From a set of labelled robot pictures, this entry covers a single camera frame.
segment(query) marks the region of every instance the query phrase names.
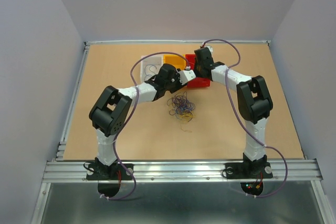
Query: screw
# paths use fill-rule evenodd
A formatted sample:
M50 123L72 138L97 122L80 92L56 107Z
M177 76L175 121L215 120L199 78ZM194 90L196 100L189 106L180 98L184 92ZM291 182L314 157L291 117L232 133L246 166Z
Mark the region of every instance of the screw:
M271 173L272 173L272 168L271 168L270 166L266 166L266 167L265 167L265 172L266 172L267 174L271 174Z
M226 173L229 174L229 175L233 174L233 169L232 169L232 167L228 167L228 168L226 168Z
M131 176L131 173L133 173L133 169L132 168L128 168L128 171L126 172L126 175Z

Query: metal frame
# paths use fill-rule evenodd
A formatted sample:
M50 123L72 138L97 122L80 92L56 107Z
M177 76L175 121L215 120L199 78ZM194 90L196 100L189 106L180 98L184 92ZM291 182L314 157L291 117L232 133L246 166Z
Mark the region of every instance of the metal frame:
M83 53L83 58L82 58L80 68L79 68L79 73L78 73L78 76L77 76L75 90L73 91L74 93L72 94L71 104L70 104L68 115L67 115L67 118L66 118L66 121L65 121L65 126L64 126L63 133L62 133L62 136L61 136L61 139L60 139L60 143L61 142L66 142L68 140L69 127L71 126L71 121L72 121L72 117L73 117L73 110L74 110L75 105L76 105L78 91L79 91L80 84L82 82L82 76L83 76L83 72L84 72L84 69L85 69L86 60L88 58L89 50L90 50L90 46L85 46L84 53Z
M109 44L200 44L206 41L203 40L176 40L176 39L123 39L123 40L105 40L105 41L88 41L86 45L109 45ZM243 43L243 44L269 44L270 40L228 40L231 43ZM221 41L212 41L211 43L223 43Z
M242 182L245 179L226 179L222 176L225 163L238 160L208 161L124 161L134 164L134 176L139 183L181 183L181 182ZM274 178L268 181L282 181L285 166L282 160L269 160ZM82 162L48 162L43 183L97 183L87 181L87 171ZM288 180L321 180L321 172L316 160L288 159ZM100 183L117 182L100 180Z
M66 123L59 142L58 152L55 161L48 162L44 172L41 189L36 202L32 223L41 223L46 207L51 183L97 183L86 180L87 171L83 167L83 162L56 162L63 161L63 154L67 143L69 127L73 117L73 109L76 105L79 87L82 81L90 45L106 44L146 44L146 43L202 43L204 40L113 40L113 41L91 41L87 42L83 53L80 70L77 76L76 87L71 99L71 105L66 118ZM266 43L270 41L241 41L230 40L234 43ZM237 160L207 160L207 161L124 161L134 164L134 176L139 183L176 183L176 182L228 182L221 175L224 163L238 162ZM285 166L281 159L271 159L274 178L269 181L282 181L285 175ZM335 223L328 200L321 186L321 172L316 160L287 159L288 180L310 180L313 186L318 205L323 216L323 221L327 224ZM110 183L114 181L105 180L100 183Z

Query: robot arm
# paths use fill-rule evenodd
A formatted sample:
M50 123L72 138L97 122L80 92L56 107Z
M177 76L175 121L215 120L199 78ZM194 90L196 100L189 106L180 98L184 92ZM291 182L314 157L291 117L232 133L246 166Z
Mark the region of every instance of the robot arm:
M263 77L250 77L229 69L222 62L214 63L210 50L205 47L195 51L195 74L197 77L228 85L237 92L238 109L245 120L247 131L263 145L246 133L246 147L242 163L226 164L227 178L248 178L263 173L264 178L272 177L265 173L269 166L265 152L265 127L273 102Z
M193 70L179 71L170 64L164 64L158 74L137 85L138 104L155 101L163 97L166 91L174 93L195 78ZM97 131L97 165L111 166L117 160L112 144L124 126L130 107L135 104L137 89L108 86L93 106L89 118Z

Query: wooden table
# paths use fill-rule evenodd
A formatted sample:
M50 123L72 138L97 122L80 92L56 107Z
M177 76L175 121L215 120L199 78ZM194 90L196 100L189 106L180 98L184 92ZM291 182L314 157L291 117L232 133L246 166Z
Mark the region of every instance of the wooden table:
M231 65L236 52L226 44L210 44L215 61ZM282 92L275 66L266 44L237 44L240 73L266 79L274 108L266 127L266 144L278 148L286 158L303 158L294 124ZM127 88L133 85L130 69L143 55L158 51L192 54L197 44L92 45L77 97L64 160L89 160L97 154L96 132L89 111L109 85ZM134 75L140 80L140 64ZM225 87L211 83L209 88L185 89L195 103L195 118L187 124L169 115L169 92L155 102L142 103L117 141L122 159L218 159L242 158L245 132L229 104ZM236 93L232 91L237 106ZM267 150L269 158L279 158Z

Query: white wall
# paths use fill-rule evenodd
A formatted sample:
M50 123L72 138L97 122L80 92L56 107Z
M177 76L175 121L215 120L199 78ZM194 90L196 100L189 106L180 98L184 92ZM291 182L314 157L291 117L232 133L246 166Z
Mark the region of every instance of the white wall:
M295 0L271 52L303 151L336 213L336 0Z
M61 0L0 0L0 223L30 223L82 52Z
M270 39L294 0L63 0L85 41Z

